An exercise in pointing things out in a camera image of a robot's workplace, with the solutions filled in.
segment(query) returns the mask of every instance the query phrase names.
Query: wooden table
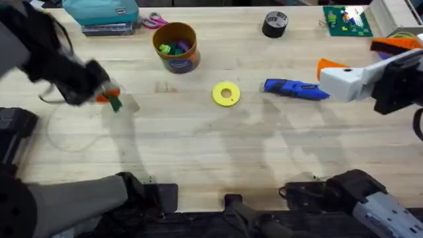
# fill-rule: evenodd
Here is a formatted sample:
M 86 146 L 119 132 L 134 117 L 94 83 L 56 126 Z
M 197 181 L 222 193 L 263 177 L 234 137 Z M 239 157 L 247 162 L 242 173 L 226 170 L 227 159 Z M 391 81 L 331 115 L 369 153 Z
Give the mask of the wooden table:
M 282 38 L 261 33 L 270 10 L 289 17 Z M 353 66 L 377 61 L 369 38 L 330 37 L 318 23 L 321 7 L 141 9 L 195 29 L 201 62 L 184 75 L 163 67 L 153 30 L 86 38 L 63 10 L 50 11 L 68 29 L 78 55 L 97 59 L 121 84 L 126 107 L 114 115 L 108 105 L 48 105 L 37 98 L 46 83 L 8 74 L 0 82 L 1 105 L 41 117 L 23 154 L 24 181 L 51 184 L 131 171 L 146 182 L 177 183 L 180 211 L 219 210 L 230 192 L 257 209 L 280 209 L 286 205 L 277 188 L 286 182 L 357 168 L 405 206 L 423 206 L 423 146 L 411 126 L 415 107 L 381 116 L 371 99 L 310 102 L 259 92 L 267 78 L 316 83 L 320 58 Z M 241 89 L 235 106 L 213 102 L 220 81 Z

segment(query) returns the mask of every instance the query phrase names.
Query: orange part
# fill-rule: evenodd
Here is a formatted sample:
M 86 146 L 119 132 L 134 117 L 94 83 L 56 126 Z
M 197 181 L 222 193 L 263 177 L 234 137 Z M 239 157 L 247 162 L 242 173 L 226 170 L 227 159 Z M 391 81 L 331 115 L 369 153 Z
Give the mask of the orange part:
M 402 47 L 408 50 L 421 48 L 422 46 L 415 37 L 410 38 L 376 38 L 372 42 L 384 43 L 392 46 Z
M 119 96 L 120 95 L 120 89 L 109 90 L 109 91 L 104 92 L 104 94 Z M 98 95 L 95 100 L 96 100 L 96 102 L 103 102 L 103 103 L 108 102 L 108 99 L 103 94 Z
M 319 63 L 317 64 L 317 79 L 320 81 L 320 72 L 322 69 L 327 67 L 349 67 L 348 65 L 343 65 L 341 63 L 336 63 L 333 61 L 329 61 L 327 59 L 320 59 Z

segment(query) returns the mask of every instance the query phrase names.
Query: scissors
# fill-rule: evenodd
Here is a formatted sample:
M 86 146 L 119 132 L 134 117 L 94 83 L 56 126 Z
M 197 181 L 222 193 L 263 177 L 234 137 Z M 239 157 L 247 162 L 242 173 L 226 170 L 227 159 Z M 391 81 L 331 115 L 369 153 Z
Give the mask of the scissors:
M 165 21 L 159 13 L 150 13 L 149 18 L 143 19 L 143 25 L 148 29 L 157 29 L 168 22 Z

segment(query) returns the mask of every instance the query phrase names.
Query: yellow tape roll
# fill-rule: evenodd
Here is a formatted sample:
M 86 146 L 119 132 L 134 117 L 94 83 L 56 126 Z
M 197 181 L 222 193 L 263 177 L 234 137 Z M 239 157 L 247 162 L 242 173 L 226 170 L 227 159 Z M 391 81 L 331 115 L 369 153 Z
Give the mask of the yellow tape roll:
M 231 96 L 225 98 L 222 96 L 222 92 L 228 90 L 231 92 Z M 232 106 L 238 102 L 241 97 L 241 92 L 232 82 L 221 82 L 218 83 L 213 89 L 213 100 L 221 106 Z

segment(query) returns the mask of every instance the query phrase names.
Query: teal box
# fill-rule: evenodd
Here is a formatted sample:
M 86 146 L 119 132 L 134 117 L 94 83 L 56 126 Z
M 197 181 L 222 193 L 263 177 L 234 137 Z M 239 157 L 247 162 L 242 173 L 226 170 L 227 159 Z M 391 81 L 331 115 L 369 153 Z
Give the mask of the teal box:
M 63 8 L 81 26 L 136 22 L 135 0 L 63 0 Z

